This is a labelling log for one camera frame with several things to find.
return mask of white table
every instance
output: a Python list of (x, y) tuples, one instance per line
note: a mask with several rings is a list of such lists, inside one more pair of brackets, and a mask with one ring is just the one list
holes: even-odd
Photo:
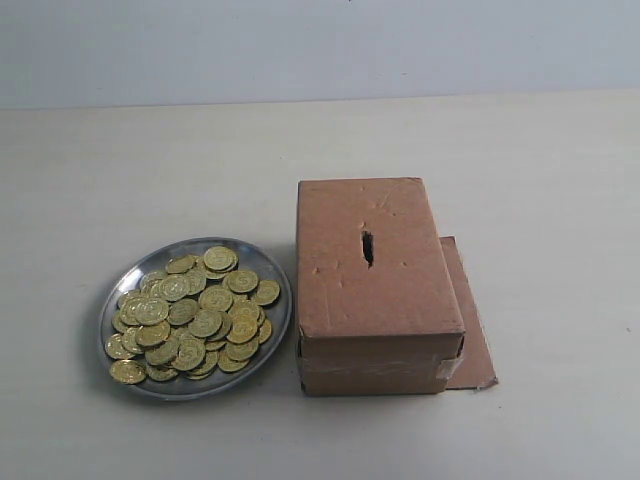
[[(637, 478), (640, 91), (0, 112), (0, 476)], [(263, 246), (294, 280), (302, 178), (424, 177), (500, 385), (305, 398), (291, 337), (184, 404), (97, 371), (103, 298), (184, 238)]]

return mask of coin slot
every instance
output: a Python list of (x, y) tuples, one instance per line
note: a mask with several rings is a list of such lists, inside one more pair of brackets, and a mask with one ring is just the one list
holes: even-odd
[(373, 267), (373, 235), (366, 230), (362, 232), (362, 253), (369, 268)]

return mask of pile of gold coins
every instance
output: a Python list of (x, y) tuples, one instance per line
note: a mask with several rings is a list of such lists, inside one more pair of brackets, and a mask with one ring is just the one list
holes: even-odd
[(173, 258), (118, 299), (111, 322), (118, 333), (105, 344), (115, 360), (109, 373), (135, 384), (179, 374), (202, 380), (216, 367), (242, 370), (271, 336), (264, 308), (279, 295), (275, 280), (238, 269), (238, 256), (229, 248)]

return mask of cardboard box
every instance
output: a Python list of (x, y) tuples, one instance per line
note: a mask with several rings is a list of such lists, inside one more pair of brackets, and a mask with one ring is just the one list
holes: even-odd
[[(455, 243), (445, 244), (459, 262)], [(463, 313), (471, 321), (477, 312), (461, 263), (454, 291), (422, 180), (301, 182), (297, 248), (306, 393), (438, 393), (456, 381)]]

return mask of cardboard flap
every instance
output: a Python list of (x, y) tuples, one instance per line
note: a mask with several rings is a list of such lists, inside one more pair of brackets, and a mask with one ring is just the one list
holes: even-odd
[(442, 237), (440, 243), (466, 330), (462, 362), (447, 382), (447, 390), (489, 388), (498, 379), (455, 238)]

